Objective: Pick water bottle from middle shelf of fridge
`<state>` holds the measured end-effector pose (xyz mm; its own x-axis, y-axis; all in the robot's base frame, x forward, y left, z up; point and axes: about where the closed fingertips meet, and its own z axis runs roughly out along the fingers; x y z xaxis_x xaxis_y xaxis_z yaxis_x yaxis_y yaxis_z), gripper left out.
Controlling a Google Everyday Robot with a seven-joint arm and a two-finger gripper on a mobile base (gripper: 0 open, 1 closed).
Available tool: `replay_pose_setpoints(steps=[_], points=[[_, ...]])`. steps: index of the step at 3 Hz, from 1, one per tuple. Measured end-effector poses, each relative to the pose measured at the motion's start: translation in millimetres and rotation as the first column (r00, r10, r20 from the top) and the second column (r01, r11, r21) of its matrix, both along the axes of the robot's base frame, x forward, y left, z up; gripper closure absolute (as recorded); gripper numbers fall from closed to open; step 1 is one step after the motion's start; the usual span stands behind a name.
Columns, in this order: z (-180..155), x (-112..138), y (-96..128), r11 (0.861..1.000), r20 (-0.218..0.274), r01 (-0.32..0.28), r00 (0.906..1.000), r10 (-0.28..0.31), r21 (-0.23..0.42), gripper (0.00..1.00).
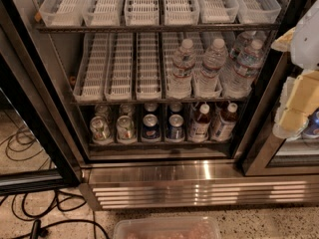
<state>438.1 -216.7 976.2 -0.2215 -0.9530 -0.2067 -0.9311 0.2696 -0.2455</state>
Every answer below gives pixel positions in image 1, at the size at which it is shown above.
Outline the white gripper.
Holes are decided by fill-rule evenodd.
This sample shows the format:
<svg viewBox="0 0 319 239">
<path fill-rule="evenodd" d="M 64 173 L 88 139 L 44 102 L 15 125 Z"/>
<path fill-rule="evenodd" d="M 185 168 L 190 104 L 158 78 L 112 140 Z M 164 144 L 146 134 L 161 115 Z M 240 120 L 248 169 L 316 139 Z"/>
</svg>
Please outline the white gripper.
<svg viewBox="0 0 319 239">
<path fill-rule="evenodd" d="M 279 138 L 296 137 L 319 108 L 319 0 L 296 28 L 277 38 L 271 48 L 278 52 L 290 51 L 292 63 L 306 70 L 296 78 L 288 77 L 284 83 L 272 129 Z"/>
</svg>

